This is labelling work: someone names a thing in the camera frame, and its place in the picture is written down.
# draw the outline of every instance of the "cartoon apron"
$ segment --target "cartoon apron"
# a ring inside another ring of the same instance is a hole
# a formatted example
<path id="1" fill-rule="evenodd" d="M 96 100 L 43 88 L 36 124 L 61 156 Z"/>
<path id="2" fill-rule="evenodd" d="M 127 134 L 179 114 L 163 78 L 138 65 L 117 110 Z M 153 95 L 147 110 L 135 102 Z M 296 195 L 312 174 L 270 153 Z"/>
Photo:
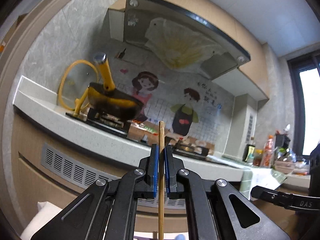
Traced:
<path id="1" fill-rule="evenodd" d="M 172 129 L 174 133 L 177 133 L 182 136 L 186 136 L 189 132 L 192 120 L 193 120 L 193 110 L 192 114 L 186 114 L 182 112 L 182 108 L 185 105 L 181 106 L 172 121 Z"/>

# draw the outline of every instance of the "jar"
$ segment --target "jar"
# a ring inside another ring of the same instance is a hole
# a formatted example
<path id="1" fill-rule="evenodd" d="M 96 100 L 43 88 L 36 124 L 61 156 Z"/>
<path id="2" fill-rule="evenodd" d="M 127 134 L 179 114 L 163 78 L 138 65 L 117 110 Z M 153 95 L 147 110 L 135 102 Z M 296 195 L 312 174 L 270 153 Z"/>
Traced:
<path id="1" fill-rule="evenodd" d="M 253 157 L 253 165 L 260 166 L 262 160 L 263 150 L 256 149 Z"/>

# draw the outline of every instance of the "white pillow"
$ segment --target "white pillow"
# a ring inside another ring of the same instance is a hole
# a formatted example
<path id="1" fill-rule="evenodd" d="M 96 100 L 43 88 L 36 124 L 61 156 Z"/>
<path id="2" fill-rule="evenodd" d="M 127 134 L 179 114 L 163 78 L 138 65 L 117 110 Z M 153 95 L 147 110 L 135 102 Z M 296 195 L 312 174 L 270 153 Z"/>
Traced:
<path id="1" fill-rule="evenodd" d="M 38 202 L 39 212 L 31 220 L 25 230 L 23 230 L 20 238 L 22 240 L 30 240 L 34 233 L 53 219 L 61 210 L 61 208 L 51 204 L 50 202 Z"/>

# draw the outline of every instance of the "bamboo chopstick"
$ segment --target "bamboo chopstick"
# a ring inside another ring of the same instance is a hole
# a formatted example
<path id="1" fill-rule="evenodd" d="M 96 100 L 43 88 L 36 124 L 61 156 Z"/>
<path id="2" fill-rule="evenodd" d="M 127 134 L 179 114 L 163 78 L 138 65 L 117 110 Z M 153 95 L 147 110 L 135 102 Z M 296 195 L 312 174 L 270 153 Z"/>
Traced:
<path id="1" fill-rule="evenodd" d="M 164 122 L 159 122 L 159 189 L 158 189 L 158 232 L 159 240 L 164 238 Z"/>

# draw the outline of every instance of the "window frame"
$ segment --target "window frame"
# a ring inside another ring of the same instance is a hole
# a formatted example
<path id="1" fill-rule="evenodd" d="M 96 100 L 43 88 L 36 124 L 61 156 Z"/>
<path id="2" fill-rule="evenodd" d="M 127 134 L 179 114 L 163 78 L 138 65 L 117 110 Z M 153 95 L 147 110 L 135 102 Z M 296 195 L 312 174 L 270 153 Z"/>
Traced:
<path id="1" fill-rule="evenodd" d="M 320 76 L 319 63 L 320 50 L 288 60 L 295 109 L 294 141 L 292 149 L 297 155 L 303 156 L 307 160 L 309 159 L 309 155 L 302 155 L 306 128 L 306 116 L 300 72 L 316 68 Z"/>

